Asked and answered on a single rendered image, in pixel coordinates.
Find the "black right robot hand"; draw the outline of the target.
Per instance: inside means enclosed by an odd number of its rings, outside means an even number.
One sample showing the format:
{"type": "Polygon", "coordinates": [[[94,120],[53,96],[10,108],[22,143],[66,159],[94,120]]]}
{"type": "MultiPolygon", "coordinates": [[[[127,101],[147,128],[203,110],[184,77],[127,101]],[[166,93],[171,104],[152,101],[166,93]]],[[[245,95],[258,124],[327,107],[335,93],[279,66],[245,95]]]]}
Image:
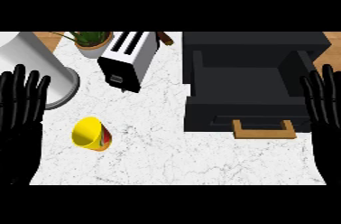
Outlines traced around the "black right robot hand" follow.
{"type": "Polygon", "coordinates": [[[324,183],[341,186],[341,71],[321,65],[299,78],[310,117],[314,163],[324,183]]]}

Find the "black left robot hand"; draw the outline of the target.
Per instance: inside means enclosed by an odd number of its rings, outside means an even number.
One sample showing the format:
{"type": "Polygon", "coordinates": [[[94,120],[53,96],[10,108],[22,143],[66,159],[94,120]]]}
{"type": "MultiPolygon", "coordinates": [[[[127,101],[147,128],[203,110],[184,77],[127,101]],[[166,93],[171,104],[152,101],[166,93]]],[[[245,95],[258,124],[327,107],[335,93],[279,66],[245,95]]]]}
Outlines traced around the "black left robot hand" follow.
{"type": "Polygon", "coordinates": [[[0,186],[28,185],[39,166],[48,83],[22,64],[0,74],[0,186]]]}

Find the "large white cylindrical appliance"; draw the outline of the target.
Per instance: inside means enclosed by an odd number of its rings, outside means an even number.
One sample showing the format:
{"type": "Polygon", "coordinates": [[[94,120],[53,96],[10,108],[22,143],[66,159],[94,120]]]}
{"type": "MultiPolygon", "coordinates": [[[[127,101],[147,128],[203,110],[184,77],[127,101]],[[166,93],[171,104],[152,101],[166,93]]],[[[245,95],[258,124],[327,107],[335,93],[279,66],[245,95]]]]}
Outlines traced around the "large white cylindrical appliance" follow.
{"type": "Polygon", "coordinates": [[[79,87],[76,72],[65,67],[32,32],[0,32],[0,74],[22,64],[50,76],[45,110],[60,107],[79,87]]]}

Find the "dark grey open drawer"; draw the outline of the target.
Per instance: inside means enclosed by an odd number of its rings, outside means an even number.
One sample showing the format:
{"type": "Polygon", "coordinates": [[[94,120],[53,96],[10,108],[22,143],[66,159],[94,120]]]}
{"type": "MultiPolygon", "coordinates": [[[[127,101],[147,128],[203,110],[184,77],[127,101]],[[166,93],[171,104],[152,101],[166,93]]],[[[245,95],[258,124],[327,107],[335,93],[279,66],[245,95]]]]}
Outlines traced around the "dark grey open drawer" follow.
{"type": "Polygon", "coordinates": [[[314,70],[304,51],[292,51],[280,64],[265,68],[206,67],[193,53],[190,96],[184,102],[186,132],[228,132],[237,120],[245,129],[277,130],[292,122],[293,131],[310,131],[299,78],[314,70]]]}

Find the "potted green plant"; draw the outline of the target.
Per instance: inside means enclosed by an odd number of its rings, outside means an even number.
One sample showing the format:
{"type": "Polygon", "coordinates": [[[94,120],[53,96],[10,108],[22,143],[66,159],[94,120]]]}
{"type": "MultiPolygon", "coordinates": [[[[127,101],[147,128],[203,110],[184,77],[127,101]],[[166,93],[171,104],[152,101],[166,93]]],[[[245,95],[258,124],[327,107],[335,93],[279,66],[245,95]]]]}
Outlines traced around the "potted green plant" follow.
{"type": "Polygon", "coordinates": [[[97,59],[101,56],[115,37],[112,32],[70,32],[70,35],[60,34],[60,37],[73,42],[79,53],[88,59],[97,59]]]}

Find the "brown wooden utensil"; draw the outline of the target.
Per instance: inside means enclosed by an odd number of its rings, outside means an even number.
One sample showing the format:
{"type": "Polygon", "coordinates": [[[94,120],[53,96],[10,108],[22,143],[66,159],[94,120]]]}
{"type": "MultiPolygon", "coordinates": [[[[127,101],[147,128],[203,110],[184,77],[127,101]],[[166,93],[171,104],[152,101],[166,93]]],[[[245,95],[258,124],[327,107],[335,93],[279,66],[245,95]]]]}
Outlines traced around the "brown wooden utensil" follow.
{"type": "Polygon", "coordinates": [[[156,35],[165,45],[172,45],[172,39],[163,32],[158,32],[156,35]]]}

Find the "yellow cup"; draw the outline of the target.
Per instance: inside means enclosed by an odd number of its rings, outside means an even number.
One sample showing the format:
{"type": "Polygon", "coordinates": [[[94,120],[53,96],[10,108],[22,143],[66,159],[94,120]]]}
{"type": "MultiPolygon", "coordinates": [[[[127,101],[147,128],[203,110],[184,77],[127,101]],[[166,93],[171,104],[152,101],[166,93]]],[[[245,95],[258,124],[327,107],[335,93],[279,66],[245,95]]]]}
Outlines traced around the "yellow cup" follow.
{"type": "Polygon", "coordinates": [[[72,142],[93,151],[103,151],[112,143],[112,135],[96,117],[84,117],[72,130],[72,142]]]}

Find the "silver and black toaster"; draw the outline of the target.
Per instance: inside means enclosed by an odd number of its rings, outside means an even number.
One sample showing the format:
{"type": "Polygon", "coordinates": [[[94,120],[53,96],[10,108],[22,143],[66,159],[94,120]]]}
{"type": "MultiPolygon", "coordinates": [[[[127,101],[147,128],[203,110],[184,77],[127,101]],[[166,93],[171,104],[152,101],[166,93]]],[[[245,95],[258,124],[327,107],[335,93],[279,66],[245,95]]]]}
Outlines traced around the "silver and black toaster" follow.
{"type": "Polygon", "coordinates": [[[116,32],[97,63],[104,82],[115,88],[137,93],[159,39],[156,32],[116,32]]]}

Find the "dark grey drawer cabinet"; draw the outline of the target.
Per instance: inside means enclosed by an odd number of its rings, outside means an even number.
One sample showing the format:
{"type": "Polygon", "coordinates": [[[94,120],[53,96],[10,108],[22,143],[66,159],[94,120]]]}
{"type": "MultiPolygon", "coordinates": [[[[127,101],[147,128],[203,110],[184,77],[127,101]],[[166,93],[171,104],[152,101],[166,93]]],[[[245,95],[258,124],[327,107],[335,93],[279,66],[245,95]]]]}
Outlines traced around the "dark grey drawer cabinet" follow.
{"type": "Polygon", "coordinates": [[[183,32],[183,84],[194,51],[205,67],[274,67],[290,51],[305,51],[313,61],[330,45],[323,32],[183,32]]]}

